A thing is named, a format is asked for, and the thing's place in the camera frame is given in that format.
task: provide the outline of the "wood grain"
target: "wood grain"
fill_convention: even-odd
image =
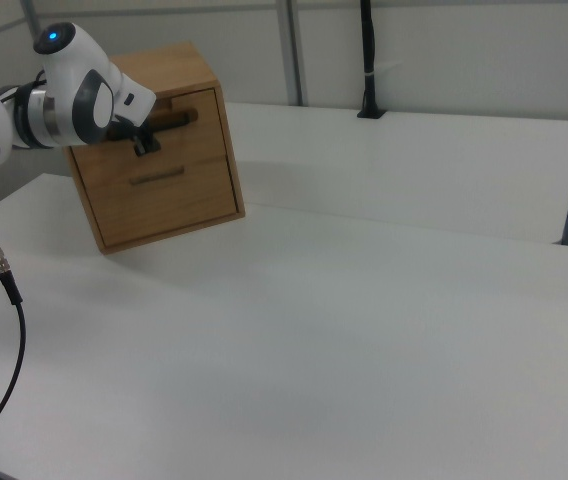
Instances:
[[[244,216],[217,78],[190,43],[114,57],[157,95],[158,152],[138,157],[129,139],[66,149],[101,252],[113,253]]]
[[[111,61],[133,80],[153,90],[159,99],[220,85],[190,42],[118,55]]]
[[[226,107],[224,106],[224,95],[220,87],[215,88],[215,98],[217,100],[218,115],[224,135],[224,144],[226,145],[226,153],[228,156],[228,170],[233,183],[233,193],[235,195],[235,206],[237,211],[244,216],[244,199],[242,198],[242,189],[240,188],[240,176],[237,172],[237,163],[235,162],[235,153],[231,142],[231,131],[228,126],[228,117],[226,116]]]
[[[128,183],[130,178],[226,155],[213,90],[174,98],[173,105],[173,111],[178,113],[196,110],[198,118],[184,127],[158,132],[155,136],[162,146],[159,152],[138,157],[130,140],[73,147],[86,188]]]

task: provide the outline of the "drawer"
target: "drawer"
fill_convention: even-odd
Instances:
[[[151,125],[188,117],[188,125],[159,131],[162,148],[138,157],[129,139],[73,147],[73,157],[87,190],[127,184],[131,178],[154,176],[176,166],[226,155],[214,90],[191,93],[156,102]]]
[[[238,213],[214,90],[158,100],[161,149],[138,157],[129,139],[73,147],[105,247]]]
[[[226,156],[172,162],[150,175],[87,188],[105,246],[237,213]]]

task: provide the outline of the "wooden cabinet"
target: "wooden cabinet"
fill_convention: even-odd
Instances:
[[[128,139],[66,149],[100,251],[243,217],[222,90],[193,45],[111,60],[157,95],[149,123],[161,149],[138,157]]]

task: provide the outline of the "white table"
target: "white table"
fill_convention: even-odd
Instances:
[[[229,104],[252,203],[542,243],[568,210],[568,122]]]
[[[15,478],[568,478],[568,247],[248,205],[103,257],[52,176],[0,243]]]

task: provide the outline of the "black cable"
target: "black cable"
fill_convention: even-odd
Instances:
[[[31,88],[37,88],[37,87],[41,87],[42,85],[46,85],[46,79],[40,80],[40,78],[42,78],[42,75],[44,75],[44,70],[39,71],[39,73],[35,77],[35,81],[33,82]],[[2,100],[0,100],[0,101],[2,103],[4,103],[4,102],[8,102],[9,100],[12,100],[13,98],[15,98],[15,92],[13,92],[10,95],[2,98]]]
[[[24,310],[22,309],[22,297],[20,295],[19,290],[17,289],[17,285],[15,284],[15,279],[13,278],[13,272],[11,272],[11,267],[0,248],[0,282],[2,282],[2,286],[6,290],[6,294],[8,295],[9,300],[11,301],[12,305],[15,305],[17,309],[17,316],[20,322],[20,348],[17,354],[17,362],[15,363],[15,370],[13,370],[13,376],[11,377],[11,381],[6,389],[6,393],[4,397],[2,397],[2,401],[0,402],[0,414],[4,407],[6,406],[9,398],[11,398],[11,394],[13,393],[13,389],[15,388],[15,384],[17,383],[17,378],[20,375],[20,370],[22,369],[22,361],[24,360],[24,350],[26,348],[26,321],[24,320]]]
[[[2,410],[4,410],[8,399],[11,398],[11,394],[13,393],[13,389],[15,388],[15,384],[17,383],[17,377],[20,375],[22,361],[24,360],[24,350],[26,348],[26,322],[24,320],[24,310],[22,310],[22,305],[20,303],[15,305],[15,308],[17,309],[17,316],[19,317],[20,321],[20,349],[17,354],[17,363],[15,364],[15,370],[13,371],[11,383],[9,383],[8,389],[4,394],[4,398],[2,398],[2,401],[0,402],[0,414],[2,413]]]

